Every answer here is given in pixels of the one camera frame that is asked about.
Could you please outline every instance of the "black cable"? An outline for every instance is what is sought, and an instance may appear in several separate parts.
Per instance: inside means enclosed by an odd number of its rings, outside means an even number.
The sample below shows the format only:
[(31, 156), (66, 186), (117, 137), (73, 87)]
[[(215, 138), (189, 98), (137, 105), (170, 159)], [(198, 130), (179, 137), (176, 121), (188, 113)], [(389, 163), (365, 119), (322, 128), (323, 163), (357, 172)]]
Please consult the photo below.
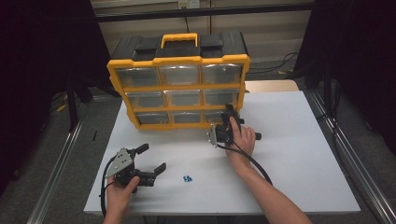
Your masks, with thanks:
[(116, 156), (112, 157), (112, 158), (110, 159), (110, 161), (107, 163), (107, 165), (106, 165), (106, 167), (105, 167), (105, 170), (103, 171), (103, 176), (102, 176), (102, 186), (101, 186), (101, 190), (100, 190), (100, 195), (99, 195), (99, 197), (100, 197), (100, 204), (101, 204), (101, 208), (102, 208), (103, 217), (106, 216), (106, 201), (105, 201), (105, 198), (106, 198), (106, 188), (107, 188), (109, 185), (111, 185), (111, 184), (114, 183), (114, 182), (113, 182), (113, 183), (110, 183), (110, 184), (108, 184), (108, 185), (105, 187), (106, 173), (107, 173), (108, 166), (111, 164), (111, 162), (114, 161), (114, 159), (116, 159)]
[(285, 55), (285, 57), (283, 58), (282, 63), (279, 64), (279, 65), (276, 65), (276, 66), (272, 66), (272, 67), (250, 67), (250, 69), (253, 69), (253, 70), (254, 70), (254, 69), (258, 69), (258, 70), (262, 70), (262, 69), (263, 69), (263, 71), (258, 71), (258, 72), (247, 72), (247, 73), (248, 73), (248, 74), (259, 74), (259, 73), (269, 73), (269, 72), (272, 72), (272, 71), (274, 71), (274, 70), (276, 70), (276, 69), (282, 67), (283, 65), (285, 65), (291, 58), (294, 57), (294, 55), (297, 55), (297, 54), (298, 54), (298, 52), (293, 52), (293, 53), (289, 53), (289, 54)]
[(189, 28), (189, 23), (187, 22), (187, 17), (184, 18), (184, 21), (186, 22), (186, 26), (187, 26), (187, 33), (190, 33), (190, 28)]
[(291, 58), (294, 57), (294, 55), (297, 55), (298, 52), (292, 52), (292, 53), (288, 53), (287, 55), (285, 55), (285, 57), (283, 57), (282, 63), (276, 66), (272, 66), (272, 67), (250, 67), (250, 69), (274, 69), (274, 68), (279, 68), (281, 66), (283, 66), (286, 62), (288, 62)]
[(302, 69), (298, 70), (298, 71), (293, 71), (293, 73), (291, 73), (290, 75), (288, 75), (287, 77), (285, 77), (284, 79), (295, 79), (297, 77), (303, 77), (304, 73), (311, 68), (312, 66), (318, 64), (318, 62), (320, 62), (320, 60), (313, 60), (311, 61), (309, 64), (307, 64), (305, 67), (303, 67)]
[(106, 187), (105, 187), (105, 189), (107, 189), (107, 188), (108, 188), (108, 186), (110, 186), (110, 185), (112, 185), (112, 184), (114, 184), (114, 183), (116, 183), (116, 182), (115, 182), (115, 181), (113, 181), (113, 182), (111, 182), (111, 183), (107, 184), (107, 185), (106, 185)]
[(218, 144), (219, 148), (225, 149), (225, 150), (230, 150), (233, 152), (236, 152), (244, 157), (246, 157), (249, 161), (251, 161), (256, 167), (257, 169), (259, 169), (260, 173), (262, 173), (262, 176), (264, 176), (264, 178), (268, 181), (268, 183), (270, 183), (271, 185), (273, 185), (270, 176), (265, 172), (265, 170), (260, 166), (260, 164), (258, 162), (256, 162), (251, 156), (249, 156), (241, 147), (239, 147), (236, 143), (233, 143), (236, 147), (239, 148), (239, 150), (235, 149), (235, 148), (231, 148), (231, 147), (224, 147)]

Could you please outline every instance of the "metal rail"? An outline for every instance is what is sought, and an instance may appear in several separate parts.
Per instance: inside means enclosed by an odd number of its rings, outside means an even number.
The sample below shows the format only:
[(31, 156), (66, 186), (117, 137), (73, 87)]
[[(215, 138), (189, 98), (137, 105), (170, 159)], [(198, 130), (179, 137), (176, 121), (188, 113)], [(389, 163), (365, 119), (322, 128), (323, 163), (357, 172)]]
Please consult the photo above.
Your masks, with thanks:
[(261, 5), (253, 7), (205, 7), (192, 8), (186, 10), (164, 10), (151, 11), (139, 13), (114, 13), (114, 14), (96, 14), (95, 18), (82, 19), (83, 21), (141, 21), (154, 19), (169, 19), (169, 18), (185, 18), (185, 17), (200, 17), (200, 16), (218, 16), (218, 15), (233, 15), (233, 14), (248, 14), (248, 13), (263, 13), (263, 12), (286, 12), (286, 11), (303, 11), (311, 10), (315, 3), (298, 3), (298, 4), (279, 4), (279, 5)]
[[(326, 110), (324, 108), (324, 103), (322, 98), (317, 92), (311, 92), (312, 99), (314, 100), (318, 110), (322, 115), (326, 114)], [(324, 117), (327, 125), (330, 130), (334, 131), (335, 120), (329, 117)], [(336, 141), (340, 148), (342, 149), (344, 155), (346, 156), (349, 164), (351, 165), (353, 171), (357, 175), (359, 181), (363, 185), (364, 189), (368, 193), (370, 199), (372, 200), (376, 210), (379, 215), (382, 217), (383, 221), (387, 224), (396, 223), (396, 216), (394, 209), (390, 205), (388, 199), (380, 189), (380, 187), (375, 183), (373, 178), (370, 176), (366, 168), (364, 167), (361, 159), (356, 154), (352, 145), (350, 145), (343, 131), (338, 125), (335, 125), (335, 136)]]
[(52, 173), (49, 176), (49, 180), (43, 191), (41, 192), (40, 198), (35, 204), (35, 208), (27, 221), (28, 224), (43, 223), (44, 217), (50, 207), (50, 202), (52, 201), (53, 195), (55, 194), (55, 191), (57, 189), (59, 180), (61, 179), (62, 173), (64, 172), (64, 167), (66, 165), (67, 159), (70, 155), (73, 145), (76, 143), (82, 123), (88, 114), (88, 109), (88, 105), (81, 104), (79, 109), (80, 119), (78, 121), (78, 124), (76, 125), (74, 131), (69, 133), (69, 135), (67, 136), (61, 154), (59, 155), (59, 158), (55, 163)]
[(114, 97), (111, 95), (94, 95), (94, 102), (108, 102), (108, 101), (122, 101), (120, 97)]

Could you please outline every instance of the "white tabletop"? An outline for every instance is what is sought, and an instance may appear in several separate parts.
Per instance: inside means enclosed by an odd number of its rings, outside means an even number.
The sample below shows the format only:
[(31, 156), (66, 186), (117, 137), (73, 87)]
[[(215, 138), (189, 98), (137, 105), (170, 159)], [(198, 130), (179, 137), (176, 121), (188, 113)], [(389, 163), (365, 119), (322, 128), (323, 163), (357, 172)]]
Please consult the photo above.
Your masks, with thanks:
[[(301, 91), (248, 93), (241, 118), (262, 133), (253, 158), (274, 186), (306, 213), (357, 212), (360, 208)], [(103, 170), (121, 147), (149, 143), (136, 168), (167, 169), (154, 187), (139, 187), (130, 203), (138, 215), (261, 214), (248, 188), (233, 172), (225, 153), (207, 142), (207, 130), (138, 131), (120, 107), (113, 132), (84, 211), (101, 215)], [(189, 175), (191, 182), (183, 176)]]

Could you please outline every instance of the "yellow storage organizer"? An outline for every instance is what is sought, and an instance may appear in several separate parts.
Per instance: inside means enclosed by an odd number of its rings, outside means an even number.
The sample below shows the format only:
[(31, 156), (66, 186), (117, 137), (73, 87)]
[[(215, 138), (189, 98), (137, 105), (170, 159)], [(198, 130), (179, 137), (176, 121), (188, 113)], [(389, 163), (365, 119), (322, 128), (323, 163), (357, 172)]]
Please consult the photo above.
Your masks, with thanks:
[(140, 130), (210, 128), (226, 104), (239, 112), (250, 58), (240, 32), (130, 36), (107, 65)]

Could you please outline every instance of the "yellow frame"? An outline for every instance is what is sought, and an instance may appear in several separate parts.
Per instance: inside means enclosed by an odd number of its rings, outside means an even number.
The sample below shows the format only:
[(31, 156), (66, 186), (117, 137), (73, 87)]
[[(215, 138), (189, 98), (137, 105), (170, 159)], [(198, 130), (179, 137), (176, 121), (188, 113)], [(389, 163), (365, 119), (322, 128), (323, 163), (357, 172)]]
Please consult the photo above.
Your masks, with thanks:
[[(183, 35), (164, 35), (163, 42), (167, 40), (185, 40), (185, 39), (197, 39), (193, 34)], [(240, 83), (220, 83), (220, 84), (201, 84), (202, 74), (199, 69), (199, 83), (195, 85), (175, 85), (165, 86), (161, 83), (161, 76), (159, 73), (159, 67), (163, 65), (179, 65), (179, 64), (225, 64), (225, 63), (238, 63), (242, 64), (242, 72), (240, 77)], [(110, 81), (114, 86), (114, 89), (121, 95), (123, 102), (127, 107), (127, 115), (130, 121), (134, 124), (137, 129), (140, 130), (171, 130), (175, 128), (210, 128), (210, 123), (205, 122), (204, 110), (207, 109), (218, 109), (224, 110), (224, 105), (204, 105), (203, 94), (200, 94), (200, 105), (191, 106), (171, 106), (167, 105), (167, 101), (164, 99), (165, 107), (151, 107), (151, 108), (134, 108), (127, 92), (144, 92), (144, 91), (187, 91), (187, 90), (224, 90), (224, 89), (238, 89), (238, 97), (235, 107), (236, 111), (240, 111), (243, 106), (245, 96), (245, 76), (250, 66), (250, 58), (247, 54), (236, 54), (236, 55), (224, 55), (221, 58), (202, 58), (200, 56), (188, 56), (188, 57), (170, 57), (170, 58), (154, 58), (152, 61), (134, 62), (133, 60), (110, 60), (107, 64), (107, 69), (110, 73)], [(117, 74), (117, 69), (120, 68), (134, 68), (134, 67), (155, 67), (157, 70), (157, 78), (160, 80), (159, 86), (150, 87), (124, 87), (121, 83), (120, 77)], [(201, 122), (199, 123), (173, 123), (171, 120), (172, 111), (177, 110), (201, 110)], [(136, 112), (153, 112), (153, 111), (166, 111), (168, 115), (168, 124), (140, 124), (136, 117)]]

